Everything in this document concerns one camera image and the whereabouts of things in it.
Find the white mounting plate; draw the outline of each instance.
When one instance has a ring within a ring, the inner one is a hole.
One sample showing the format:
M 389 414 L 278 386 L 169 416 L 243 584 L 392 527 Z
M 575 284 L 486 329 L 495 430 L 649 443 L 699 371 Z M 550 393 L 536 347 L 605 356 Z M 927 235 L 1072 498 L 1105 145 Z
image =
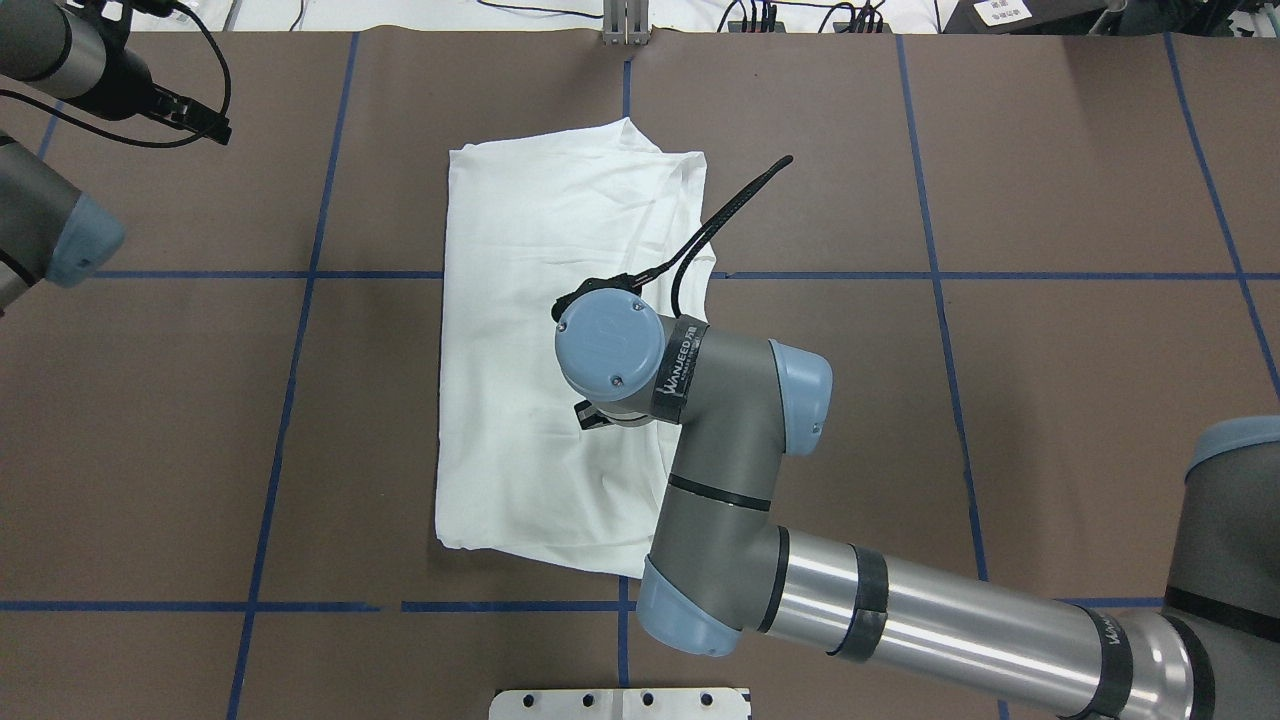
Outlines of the white mounting plate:
M 489 703 L 489 720 L 750 720 L 750 697 L 741 688 L 504 691 Z

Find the white sticker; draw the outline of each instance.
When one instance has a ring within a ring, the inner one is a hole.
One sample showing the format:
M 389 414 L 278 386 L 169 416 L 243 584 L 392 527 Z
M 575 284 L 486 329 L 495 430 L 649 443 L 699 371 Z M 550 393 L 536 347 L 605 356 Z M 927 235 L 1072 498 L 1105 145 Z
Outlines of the white sticker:
M 1032 17 L 1023 0 L 986 0 L 974 3 L 973 9 L 978 10 L 978 17 L 987 27 L 1016 23 Z

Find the blue joint cap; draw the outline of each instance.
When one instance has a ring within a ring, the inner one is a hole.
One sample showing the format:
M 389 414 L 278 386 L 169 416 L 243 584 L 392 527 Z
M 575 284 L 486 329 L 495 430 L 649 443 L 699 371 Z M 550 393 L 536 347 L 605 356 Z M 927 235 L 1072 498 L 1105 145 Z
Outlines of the blue joint cap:
M 1204 430 L 1196 441 L 1196 456 L 1187 468 L 1189 475 L 1201 462 L 1254 445 L 1280 442 L 1280 415 L 1236 418 Z
M 691 655 L 723 657 L 737 647 L 742 630 L 735 630 L 712 618 L 705 610 L 676 589 L 662 573 L 644 559 L 644 579 L 636 601 L 640 625 L 653 638 L 668 647 Z
M 591 402 L 617 402 L 658 374 L 667 334 L 662 320 L 625 290 L 591 291 L 561 315 L 556 359 L 570 387 Z
M 74 287 L 110 260 L 122 243 L 124 225 L 82 193 L 58 236 L 45 278 L 61 287 Z
M 831 409 L 831 365 L 822 355 L 771 340 L 782 388 L 787 455 L 809 455 L 822 439 Z

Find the white cloth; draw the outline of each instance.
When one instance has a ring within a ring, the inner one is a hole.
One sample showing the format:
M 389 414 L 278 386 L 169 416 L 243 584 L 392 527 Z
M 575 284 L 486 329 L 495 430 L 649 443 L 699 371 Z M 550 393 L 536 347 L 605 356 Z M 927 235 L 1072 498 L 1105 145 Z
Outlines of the white cloth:
M 668 259 L 701 224 L 701 152 L 666 154 L 630 119 L 467 145 L 449 156 L 435 534 L 639 578 L 678 428 L 581 430 L 556 361 L 554 300 Z M 681 283 L 704 316 L 716 256 Z M 671 314 L 675 270 L 644 299 Z

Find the white towel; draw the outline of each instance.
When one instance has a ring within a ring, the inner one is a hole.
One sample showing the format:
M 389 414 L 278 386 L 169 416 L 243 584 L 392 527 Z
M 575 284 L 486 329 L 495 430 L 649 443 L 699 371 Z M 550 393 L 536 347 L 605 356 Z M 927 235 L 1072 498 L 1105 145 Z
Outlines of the white towel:
M 579 429 L 550 307 L 586 278 L 675 254 L 700 225 L 705 176 L 701 152 L 662 152 L 630 119 L 451 154 L 435 489 L 447 547 L 641 575 L 678 428 Z M 686 273 L 686 313 L 704 318 L 714 264 L 707 247 Z M 673 274 L 644 290 L 668 315 Z

